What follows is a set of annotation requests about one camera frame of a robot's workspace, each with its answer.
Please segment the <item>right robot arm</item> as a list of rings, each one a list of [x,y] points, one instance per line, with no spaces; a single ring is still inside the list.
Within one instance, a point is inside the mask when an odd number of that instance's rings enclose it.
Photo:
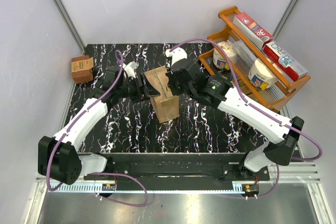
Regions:
[[[291,162],[304,120],[277,114],[244,95],[225,78],[202,73],[189,59],[174,61],[166,76],[173,95],[186,94],[198,103],[211,106],[244,121],[267,138],[267,142],[246,154],[239,175],[250,180],[272,163],[287,166]]]

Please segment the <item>brown cardboard express box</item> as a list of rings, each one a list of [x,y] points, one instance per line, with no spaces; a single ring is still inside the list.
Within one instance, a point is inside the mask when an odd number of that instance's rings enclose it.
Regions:
[[[168,87],[166,72],[164,66],[145,72],[149,83],[160,93],[159,96],[150,99],[159,123],[168,122],[180,115],[179,96],[173,95]]]

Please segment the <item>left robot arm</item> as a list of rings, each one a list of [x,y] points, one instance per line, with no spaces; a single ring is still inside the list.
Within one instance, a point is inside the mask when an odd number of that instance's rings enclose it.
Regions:
[[[38,143],[38,173],[71,185],[80,176],[96,173],[101,179],[112,177],[114,168],[102,154],[78,155],[78,149],[94,126],[122,99],[142,102],[160,95],[145,74],[136,75],[131,67],[109,67],[97,82],[81,110],[52,137]]]

